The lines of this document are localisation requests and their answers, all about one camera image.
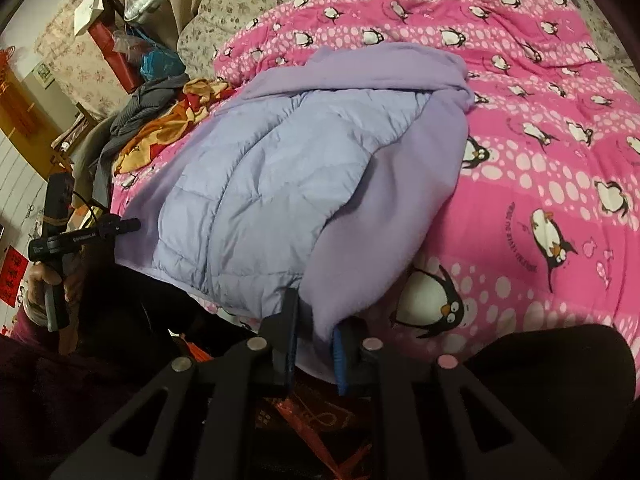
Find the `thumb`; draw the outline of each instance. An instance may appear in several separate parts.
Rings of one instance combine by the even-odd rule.
[[[62,283],[62,278],[60,277],[60,275],[55,270],[47,267],[44,264],[33,266],[31,276],[35,280],[42,280],[49,285],[59,285],[60,283]]]

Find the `red paper with chinese characters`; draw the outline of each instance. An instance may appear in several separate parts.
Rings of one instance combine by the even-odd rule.
[[[20,281],[27,270],[27,258],[22,256],[13,247],[9,247],[2,270],[0,270],[0,300],[9,306],[15,305],[15,298],[20,289]]]

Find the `hand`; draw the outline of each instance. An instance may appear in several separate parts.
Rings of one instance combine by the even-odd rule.
[[[80,255],[76,256],[72,264],[74,271],[64,281],[65,301],[69,305],[79,303],[82,298],[86,271],[81,260]],[[59,285],[60,282],[62,282],[60,275],[45,264],[37,263],[31,266],[27,272],[27,299],[29,303],[44,308],[44,283]]]

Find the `penguin print blanket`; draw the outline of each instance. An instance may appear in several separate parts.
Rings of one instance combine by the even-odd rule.
[[[456,191],[364,313],[370,330],[414,356],[464,358],[514,331],[601,323],[638,363],[640,105],[570,0],[293,0],[214,66],[242,86],[320,46],[398,41],[461,56],[476,106]]]

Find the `orange and yellow cloth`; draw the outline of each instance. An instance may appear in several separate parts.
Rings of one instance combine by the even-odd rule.
[[[189,81],[181,98],[167,113],[147,123],[120,150],[114,163],[114,174],[129,173],[144,168],[170,144],[183,138],[191,129],[209,116],[209,106],[233,95],[225,81],[204,78]]]

